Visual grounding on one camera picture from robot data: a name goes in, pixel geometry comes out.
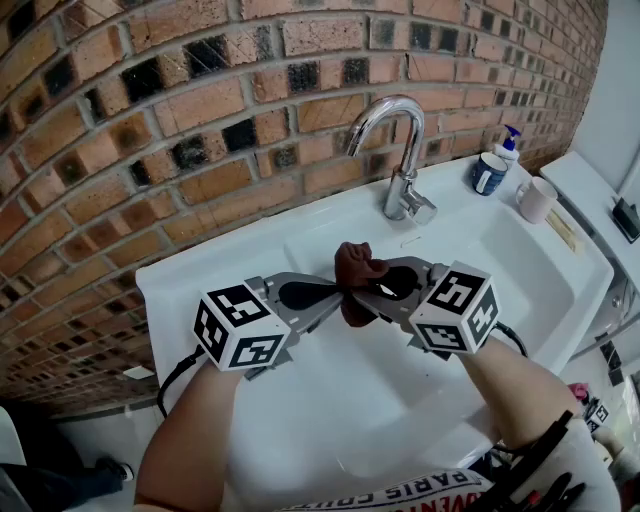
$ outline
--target white wall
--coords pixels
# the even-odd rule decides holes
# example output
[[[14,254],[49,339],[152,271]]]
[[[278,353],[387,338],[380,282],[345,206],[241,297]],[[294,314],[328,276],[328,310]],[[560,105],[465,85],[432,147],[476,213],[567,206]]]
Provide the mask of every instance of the white wall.
[[[640,0],[609,0],[596,80],[571,147],[618,189],[640,148]],[[625,197],[640,203],[640,177]]]

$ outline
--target chrome faucet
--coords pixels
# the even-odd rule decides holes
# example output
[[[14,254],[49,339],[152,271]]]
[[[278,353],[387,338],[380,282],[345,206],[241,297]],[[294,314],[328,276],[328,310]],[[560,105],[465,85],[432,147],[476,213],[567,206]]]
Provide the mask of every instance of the chrome faucet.
[[[427,224],[438,209],[426,197],[420,195],[413,182],[418,176],[415,169],[420,144],[424,137],[424,113],[414,100],[407,96],[387,96],[372,103],[351,125],[349,156],[356,156],[369,132],[387,116],[405,112],[411,117],[411,129],[400,167],[394,169],[383,212],[391,220],[404,219],[407,212],[418,224]]]

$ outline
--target faucet handle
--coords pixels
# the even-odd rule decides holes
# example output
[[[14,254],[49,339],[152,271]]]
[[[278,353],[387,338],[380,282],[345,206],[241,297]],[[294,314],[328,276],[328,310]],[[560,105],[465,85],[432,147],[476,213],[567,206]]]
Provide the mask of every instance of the faucet handle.
[[[438,213],[436,205],[411,186],[400,197],[400,203],[417,224],[428,224]]]

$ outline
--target pink object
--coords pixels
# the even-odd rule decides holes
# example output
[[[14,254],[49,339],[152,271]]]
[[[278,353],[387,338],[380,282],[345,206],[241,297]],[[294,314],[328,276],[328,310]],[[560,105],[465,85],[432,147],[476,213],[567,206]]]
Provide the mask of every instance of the pink object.
[[[532,224],[546,219],[557,199],[558,193],[551,183],[537,176],[520,185],[516,192],[520,213]]]
[[[587,398],[589,394],[589,384],[585,384],[582,382],[577,382],[575,384],[569,384],[569,389],[573,393],[573,396],[576,397],[576,400],[582,401]]]

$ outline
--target blue mug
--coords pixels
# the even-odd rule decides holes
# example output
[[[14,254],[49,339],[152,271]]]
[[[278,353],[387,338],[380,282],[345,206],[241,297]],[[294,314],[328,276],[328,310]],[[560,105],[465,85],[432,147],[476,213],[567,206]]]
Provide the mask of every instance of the blue mug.
[[[473,168],[473,174],[471,175],[473,190],[483,196],[493,194],[498,185],[502,183],[508,168],[507,162],[502,158],[485,151],[480,155]]]

